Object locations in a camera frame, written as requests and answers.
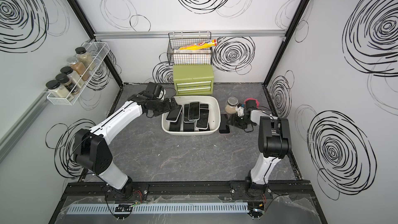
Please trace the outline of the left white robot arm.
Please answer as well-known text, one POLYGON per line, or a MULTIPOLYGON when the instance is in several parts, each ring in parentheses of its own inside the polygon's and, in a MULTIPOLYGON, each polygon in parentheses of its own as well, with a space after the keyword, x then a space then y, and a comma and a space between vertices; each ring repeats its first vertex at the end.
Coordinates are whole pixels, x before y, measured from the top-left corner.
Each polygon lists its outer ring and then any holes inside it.
POLYGON ((177 108, 173 96, 165 88, 149 83, 145 90, 130 96, 113 114, 90 129, 81 129, 74 138, 73 161, 104 181, 125 199, 133 193, 132 180, 114 163, 109 145, 133 120, 145 114, 157 117, 177 108))

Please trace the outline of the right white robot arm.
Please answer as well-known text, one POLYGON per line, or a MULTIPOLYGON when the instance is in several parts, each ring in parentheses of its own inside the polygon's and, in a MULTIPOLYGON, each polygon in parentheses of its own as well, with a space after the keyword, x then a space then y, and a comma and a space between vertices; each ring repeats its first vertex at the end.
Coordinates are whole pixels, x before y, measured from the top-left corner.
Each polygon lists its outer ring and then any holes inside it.
POLYGON ((233 114, 228 124, 245 131, 249 125, 259 126, 258 150, 260 154, 255 166, 245 179, 245 194, 250 198, 260 196, 267 191, 269 177, 277 163, 291 152, 289 121, 266 111, 249 110, 243 116, 233 114))

